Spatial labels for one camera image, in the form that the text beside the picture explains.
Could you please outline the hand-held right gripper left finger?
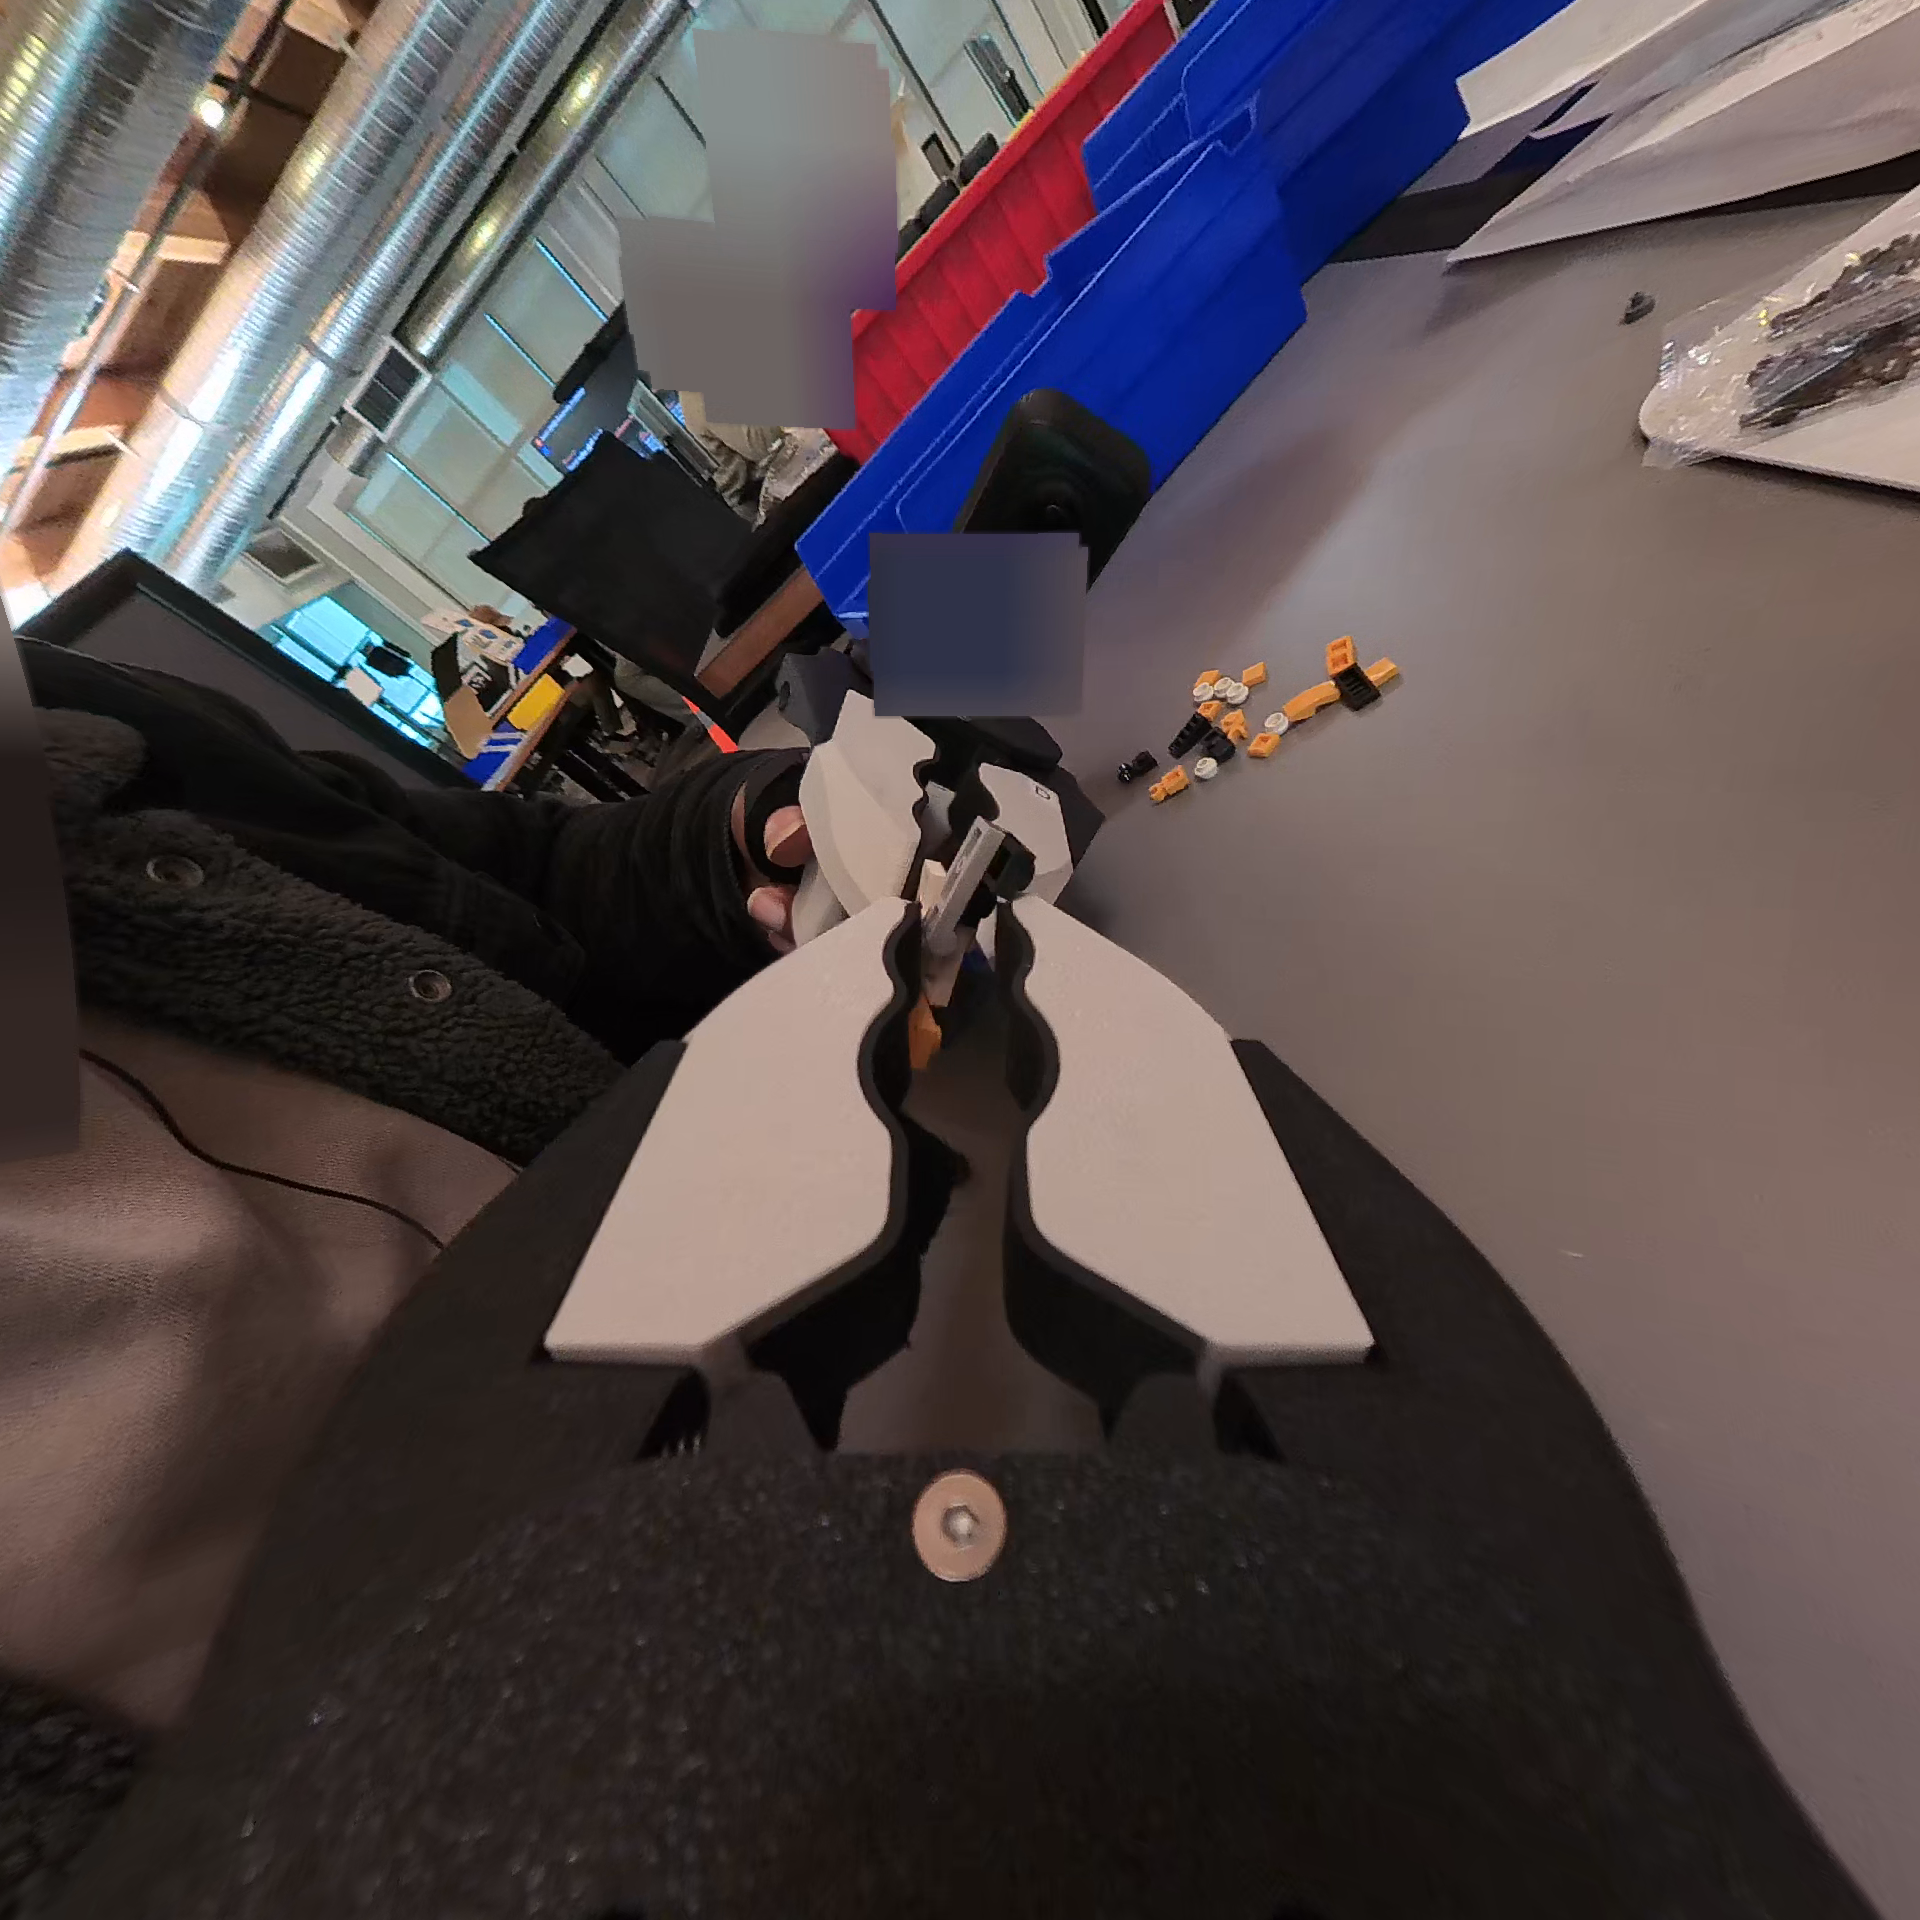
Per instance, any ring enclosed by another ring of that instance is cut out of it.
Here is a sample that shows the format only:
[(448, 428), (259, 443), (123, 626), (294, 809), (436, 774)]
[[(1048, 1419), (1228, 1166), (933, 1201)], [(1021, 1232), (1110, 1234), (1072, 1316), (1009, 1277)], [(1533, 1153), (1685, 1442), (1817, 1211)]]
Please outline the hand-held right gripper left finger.
[(744, 1377), (898, 1272), (918, 960), (922, 912), (882, 898), (688, 1034), (546, 1326), (550, 1360)]

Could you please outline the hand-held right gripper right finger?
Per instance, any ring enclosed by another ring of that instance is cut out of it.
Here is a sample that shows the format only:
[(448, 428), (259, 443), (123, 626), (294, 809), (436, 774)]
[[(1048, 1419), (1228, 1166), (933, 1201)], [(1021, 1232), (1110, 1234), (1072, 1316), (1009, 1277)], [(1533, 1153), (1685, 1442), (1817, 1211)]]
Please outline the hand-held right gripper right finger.
[(1043, 1276), (1201, 1373), (1364, 1360), (1373, 1332), (1220, 1021), (1037, 898), (1000, 912), (996, 956), (1041, 1054), (1014, 1226)]

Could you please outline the small lego assembly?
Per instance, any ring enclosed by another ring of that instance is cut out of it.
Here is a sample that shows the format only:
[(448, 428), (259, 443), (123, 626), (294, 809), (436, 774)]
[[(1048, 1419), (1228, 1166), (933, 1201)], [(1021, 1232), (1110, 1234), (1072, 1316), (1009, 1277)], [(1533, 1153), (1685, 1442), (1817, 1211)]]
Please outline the small lego assembly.
[(953, 860), (944, 864), (940, 891), (922, 907), (918, 997), (906, 1021), (912, 1072), (923, 1072), (944, 1045), (944, 1009), (976, 945), (978, 926), (1017, 898), (1035, 875), (1034, 850), (996, 821), (974, 818)]

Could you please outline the person's left forearm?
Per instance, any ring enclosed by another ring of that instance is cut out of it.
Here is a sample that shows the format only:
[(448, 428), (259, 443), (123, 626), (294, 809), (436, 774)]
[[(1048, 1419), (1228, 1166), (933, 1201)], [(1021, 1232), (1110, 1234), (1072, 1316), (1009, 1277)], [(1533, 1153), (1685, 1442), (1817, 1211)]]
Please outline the person's left forearm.
[(680, 1037), (776, 950), (750, 912), (736, 813), (798, 789), (793, 753), (708, 757), (621, 802), (412, 789), (369, 760), (300, 753), (233, 698), (44, 641), (44, 713), (113, 723), (107, 809), (181, 813), (281, 874), (441, 938), (550, 1001), (621, 1064)]

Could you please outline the pile of loose lego pieces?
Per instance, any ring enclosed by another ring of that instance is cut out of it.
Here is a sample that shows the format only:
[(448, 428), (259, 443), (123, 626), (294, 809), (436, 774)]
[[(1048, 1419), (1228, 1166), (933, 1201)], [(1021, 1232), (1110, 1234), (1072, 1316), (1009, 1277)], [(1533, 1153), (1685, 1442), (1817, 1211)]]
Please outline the pile of loose lego pieces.
[(1210, 668), (1193, 677), (1189, 713), (1165, 753), (1133, 753), (1120, 761), (1116, 779), (1123, 787), (1138, 785), (1154, 808), (1171, 804), (1213, 782), (1234, 761), (1275, 760), (1288, 736), (1308, 729), (1321, 713), (1370, 710), (1400, 680), (1401, 668), (1395, 659), (1361, 659), (1352, 635), (1328, 644), (1320, 681), (1272, 705), (1268, 710), (1259, 710), (1258, 699), (1272, 693), (1266, 661), (1253, 661), (1236, 674)]

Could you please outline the person's left hand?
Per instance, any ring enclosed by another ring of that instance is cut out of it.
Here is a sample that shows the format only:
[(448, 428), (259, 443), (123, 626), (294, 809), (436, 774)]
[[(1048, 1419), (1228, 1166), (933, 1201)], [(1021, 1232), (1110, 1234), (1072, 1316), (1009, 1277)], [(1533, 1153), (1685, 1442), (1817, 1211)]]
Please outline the person's left hand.
[(676, 768), (652, 796), (664, 828), (675, 931), (708, 956), (795, 948), (795, 905), (811, 862), (800, 802), (809, 749), (721, 753)]

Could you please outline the blue plastic bin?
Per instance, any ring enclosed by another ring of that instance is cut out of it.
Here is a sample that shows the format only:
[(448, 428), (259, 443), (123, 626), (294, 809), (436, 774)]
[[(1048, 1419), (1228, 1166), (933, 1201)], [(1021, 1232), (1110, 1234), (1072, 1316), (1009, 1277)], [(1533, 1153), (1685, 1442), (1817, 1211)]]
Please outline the blue plastic bin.
[(1193, 142), (1226, 137), (1275, 186), (1291, 258), (1312, 276), (1457, 142), (1468, 110), (1442, 41), (1358, 50), (1317, 80), (1301, 64), (1213, 102), (1201, 64), (1177, 90), (1142, 80), (1085, 140), (1093, 201), (1108, 208)]
[(869, 539), (955, 526), (1003, 419), (1052, 392), (1141, 448), (1150, 488), (1305, 323), (1281, 189), (1244, 112), (1048, 256), (798, 542), (827, 611), (867, 630)]
[(1180, 41), (1180, 101), (1201, 129), (1273, 76), (1283, 97), (1361, 91), (1405, 64), (1453, 82), (1532, 34), (1566, 3), (1244, 3), (1213, 5)]

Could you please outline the red plastic bin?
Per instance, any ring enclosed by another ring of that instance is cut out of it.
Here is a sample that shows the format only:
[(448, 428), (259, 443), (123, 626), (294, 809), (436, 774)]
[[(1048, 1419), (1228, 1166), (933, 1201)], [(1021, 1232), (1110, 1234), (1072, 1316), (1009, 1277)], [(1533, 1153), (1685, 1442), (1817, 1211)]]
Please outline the red plastic bin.
[(1120, 12), (896, 262), (896, 301), (856, 313), (856, 425), (827, 435), (843, 456), (869, 459), (1006, 301), (1041, 289), (1094, 216), (1085, 140), (1174, 37), (1164, 3)]

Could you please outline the background desk with clutter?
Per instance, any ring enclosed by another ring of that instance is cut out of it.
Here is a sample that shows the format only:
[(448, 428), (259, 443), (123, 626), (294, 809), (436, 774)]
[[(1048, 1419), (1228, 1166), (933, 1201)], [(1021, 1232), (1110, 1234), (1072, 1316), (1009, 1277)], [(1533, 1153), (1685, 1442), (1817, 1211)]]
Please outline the background desk with clutter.
[(469, 611), (422, 619), (427, 672), (441, 725), (469, 785), (506, 793), (544, 748), (560, 745), (566, 713), (592, 720), (585, 642), (564, 619), (530, 633), (508, 630)]

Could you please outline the dark fleece jacket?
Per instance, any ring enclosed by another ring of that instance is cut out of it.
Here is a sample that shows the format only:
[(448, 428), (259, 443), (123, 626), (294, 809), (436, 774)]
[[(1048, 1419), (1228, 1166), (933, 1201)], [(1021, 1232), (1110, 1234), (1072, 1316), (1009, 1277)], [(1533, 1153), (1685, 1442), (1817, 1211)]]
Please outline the dark fleece jacket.
[[(110, 812), (107, 774), (128, 765), (104, 736), (128, 745), (131, 732), (57, 713), (38, 726), (80, 1025), (126, 1019), (320, 1080), (514, 1171), (617, 1082), (616, 1056), (550, 1001), (441, 938), (349, 905), (181, 813)], [(179, 1717), (145, 1725), (5, 1676), (5, 1915), (57, 1904), (152, 1740)]]

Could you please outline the dark grey monitor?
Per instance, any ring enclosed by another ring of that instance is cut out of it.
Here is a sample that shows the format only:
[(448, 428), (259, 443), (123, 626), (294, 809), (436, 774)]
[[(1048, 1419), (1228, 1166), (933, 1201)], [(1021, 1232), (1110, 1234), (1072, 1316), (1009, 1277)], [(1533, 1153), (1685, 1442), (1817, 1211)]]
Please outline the dark grey monitor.
[(122, 550), (35, 613), (24, 633), (113, 665), (214, 689), (301, 753), (349, 753), (413, 789), (474, 789), (464, 768), (288, 661), (203, 594)]

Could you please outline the white paper sheet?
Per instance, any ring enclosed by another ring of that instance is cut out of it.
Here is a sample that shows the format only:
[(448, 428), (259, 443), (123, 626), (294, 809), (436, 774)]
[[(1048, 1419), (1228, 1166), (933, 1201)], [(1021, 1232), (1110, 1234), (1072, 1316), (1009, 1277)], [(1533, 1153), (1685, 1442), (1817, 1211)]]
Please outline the white paper sheet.
[(1838, 12), (1834, 3), (1572, 3), (1468, 67), (1457, 90), (1468, 125), (1457, 153), (1528, 137), (1552, 112), (1608, 118), (1675, 90), (1716, 62)]
[(1752, 201), (1915, 152), (1915, 38), (1860, 38), (1771, 80), (1724, 80), (1605, 129), (1457, 248), (1451, 267)]

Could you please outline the clear bag of black pieces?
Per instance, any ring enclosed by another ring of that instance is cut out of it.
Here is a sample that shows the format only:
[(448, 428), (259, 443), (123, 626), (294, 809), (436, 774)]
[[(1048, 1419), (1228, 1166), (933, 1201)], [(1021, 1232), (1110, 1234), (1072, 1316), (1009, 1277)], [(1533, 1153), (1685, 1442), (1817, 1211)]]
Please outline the clear bag of black pieces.
[(1755, 435), (1909, 378), (1917, 380), (1914, 189), (1778, 283), (1675, 323), (1653, 389)]

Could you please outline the white paper under bag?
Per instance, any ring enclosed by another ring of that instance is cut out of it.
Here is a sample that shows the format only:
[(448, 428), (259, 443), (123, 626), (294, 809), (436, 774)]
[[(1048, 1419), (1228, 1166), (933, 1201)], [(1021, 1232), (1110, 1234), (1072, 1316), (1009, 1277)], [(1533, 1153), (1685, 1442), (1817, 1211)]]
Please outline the white paper under bag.
[(1641, 402), (1640, 432), (1669, 464), (1760, 464), (1872, 489), (1917, 492), (1915, 378), (1755, 435), (1709, 422), (1678, 392), (1658, 387)]

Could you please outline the silver ventilation duct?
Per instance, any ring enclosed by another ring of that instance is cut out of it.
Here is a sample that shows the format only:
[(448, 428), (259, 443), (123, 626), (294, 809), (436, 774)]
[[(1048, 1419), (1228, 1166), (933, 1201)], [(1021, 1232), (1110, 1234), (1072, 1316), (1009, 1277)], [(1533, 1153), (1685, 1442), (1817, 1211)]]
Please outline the silver ventilation duct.
[(38, 409), (229, 33), (226, 5), (5, 5), (5, 435)]
[(555, 90), (645, 67), (690, 12), (374, 5), (86, 517), (101, 557), (218, 585)]

